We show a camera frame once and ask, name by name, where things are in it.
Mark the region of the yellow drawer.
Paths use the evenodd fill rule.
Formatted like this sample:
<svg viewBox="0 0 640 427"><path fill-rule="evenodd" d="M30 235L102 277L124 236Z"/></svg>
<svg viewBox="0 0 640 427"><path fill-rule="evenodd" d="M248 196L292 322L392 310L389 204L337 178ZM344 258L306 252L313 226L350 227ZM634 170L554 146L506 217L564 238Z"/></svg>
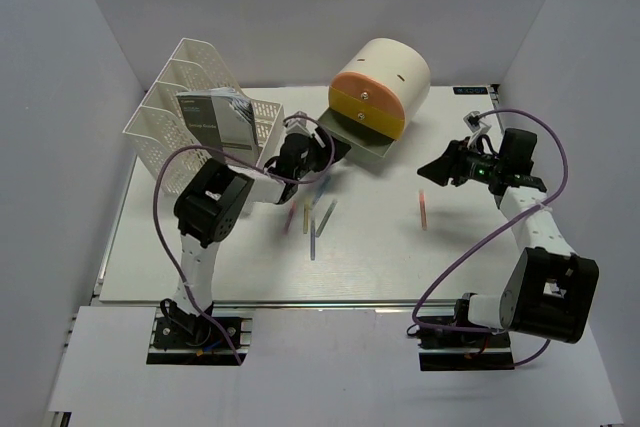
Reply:
<svg viewBox="0 0 640 427"><path fill-rule="evenodd" d="M405 129L405 112L395 94L388 89L369 93L366 100L329 88L329 108L393 140Z"/></svg>

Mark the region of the orange drawer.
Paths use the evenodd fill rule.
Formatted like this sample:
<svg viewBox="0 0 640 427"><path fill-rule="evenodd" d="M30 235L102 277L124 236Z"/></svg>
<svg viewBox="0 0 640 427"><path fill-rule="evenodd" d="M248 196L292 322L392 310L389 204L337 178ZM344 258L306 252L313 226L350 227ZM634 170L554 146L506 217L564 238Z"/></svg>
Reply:
<svg viewBox="0 0 640 427"><path fill-rule="evenodd" d="M347 71L337 74L329 86L329 104L333 105L339 94L347 95L385 112L404 119L405 112L398 96L387 86L367 75Z"/></svg>

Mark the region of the cream round drawer cabinet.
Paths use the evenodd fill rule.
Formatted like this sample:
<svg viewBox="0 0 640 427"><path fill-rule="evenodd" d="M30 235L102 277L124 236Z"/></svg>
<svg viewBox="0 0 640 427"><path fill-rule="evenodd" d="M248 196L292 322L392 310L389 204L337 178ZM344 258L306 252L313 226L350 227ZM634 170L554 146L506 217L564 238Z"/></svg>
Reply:
<svg viewBox="0 0 640 427"><path fill-rule="evenodd" d="M372 77L398 96L405 112L404 131L431 87L431 71L425 59L413 48L389 38L367 42L337 74L347 71Z"/></svg>

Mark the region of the grey setup guide booklet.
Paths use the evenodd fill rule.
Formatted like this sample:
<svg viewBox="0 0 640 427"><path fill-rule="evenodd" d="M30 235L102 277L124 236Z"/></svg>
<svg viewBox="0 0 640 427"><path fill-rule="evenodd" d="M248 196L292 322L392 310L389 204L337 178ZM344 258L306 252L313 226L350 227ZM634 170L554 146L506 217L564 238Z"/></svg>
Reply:
<svg viewBox="0 0 640 427"><path fill-rule="evenodd" d="M184 123L203 146L255 165L260 154L251 100L231 87L176 94Z"/></svg>

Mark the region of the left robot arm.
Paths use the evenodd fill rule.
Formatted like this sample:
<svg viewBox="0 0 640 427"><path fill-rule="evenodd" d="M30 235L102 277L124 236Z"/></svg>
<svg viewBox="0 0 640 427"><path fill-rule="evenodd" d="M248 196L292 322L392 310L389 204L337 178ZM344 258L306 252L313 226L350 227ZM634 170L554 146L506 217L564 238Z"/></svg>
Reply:
<svg viewBox="0 0 640 427"><path fill-rule="evenodd" d="M205 162L174 204L181 258L170 260L179 284L173 297L160 304L188 345L202 345L210 337L215 260L245 205L288 202L307 174L322 174L350 149L318 128L313 134L288 133L279 153L262 169L229 166L215 158Z"/></svg>

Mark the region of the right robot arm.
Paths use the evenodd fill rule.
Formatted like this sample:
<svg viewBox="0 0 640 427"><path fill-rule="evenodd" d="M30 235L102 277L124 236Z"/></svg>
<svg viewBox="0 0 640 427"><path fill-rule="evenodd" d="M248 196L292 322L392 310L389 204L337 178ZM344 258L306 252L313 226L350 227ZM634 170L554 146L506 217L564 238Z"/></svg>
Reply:
<svg viewBox="0 0 640 427"><path fill-rule="evenodd" d="M534 133L520 129L507 129L495 154L481 152L469 139L453 140L417 171L440 186L468 180L486 185L521 251L501 293L467 293L457 301L451 324L434 325L463 345L501 331L569 344L583 335L599 268L561 235L547 206L546 186L531 174L536 143Z"/></svg>

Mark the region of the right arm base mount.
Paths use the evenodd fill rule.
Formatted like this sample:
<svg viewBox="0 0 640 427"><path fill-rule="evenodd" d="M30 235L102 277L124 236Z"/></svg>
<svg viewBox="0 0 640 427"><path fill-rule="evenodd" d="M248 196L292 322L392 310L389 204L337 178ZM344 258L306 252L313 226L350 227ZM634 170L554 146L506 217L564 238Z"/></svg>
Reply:
<svg viewBox="0 0 640 427"><path fill-rule="evenodd" d="M449 310L415 310L407 335L419 341L420 370L513 370L511 341L502 329L500 303L498 295L465 293Z"/></svg>

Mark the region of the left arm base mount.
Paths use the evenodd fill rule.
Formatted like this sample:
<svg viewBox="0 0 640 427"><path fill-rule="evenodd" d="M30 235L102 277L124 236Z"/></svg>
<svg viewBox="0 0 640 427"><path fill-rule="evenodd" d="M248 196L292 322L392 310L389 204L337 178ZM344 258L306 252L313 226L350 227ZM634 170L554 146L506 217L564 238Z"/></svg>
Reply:
<svg viewBox="0 0 640 427"><path fill-rule="evenodd" d="M215 317L223 328L199 314L181 310L172 299L160 302L146 357L147 365L240 366L250 344L248 318Z"/></svg>

